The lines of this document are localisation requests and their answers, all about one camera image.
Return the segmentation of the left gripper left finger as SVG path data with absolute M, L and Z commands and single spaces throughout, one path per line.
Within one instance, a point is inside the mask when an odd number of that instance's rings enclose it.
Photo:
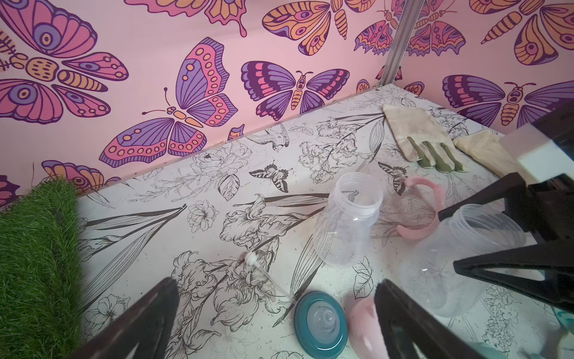
M 179 307 L 177 282 L 164 278 L 71 358 L 163 358 Z

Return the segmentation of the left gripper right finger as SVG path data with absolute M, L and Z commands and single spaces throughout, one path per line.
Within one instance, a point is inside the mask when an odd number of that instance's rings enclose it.
M 375 308 L 390 358 L 481 357 L 388 279 L 376 288 Z

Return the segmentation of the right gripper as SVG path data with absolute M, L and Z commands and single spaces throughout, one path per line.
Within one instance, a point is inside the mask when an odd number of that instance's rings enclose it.
M 531 124 L 573 160 L 572 101 Z M 487 205 L 501 199 L 505 201 L 507 216 L 517 222 L 530 216 L 533 235 L 547 243 L 457 260 L 453 263 L 455 272 L 572 313 L 573 179 L 562 174 L 526 185 L 519 173 L 510 173 L 468 199 L 439 211 L 438 218 L 450 218 L 467 204 Z

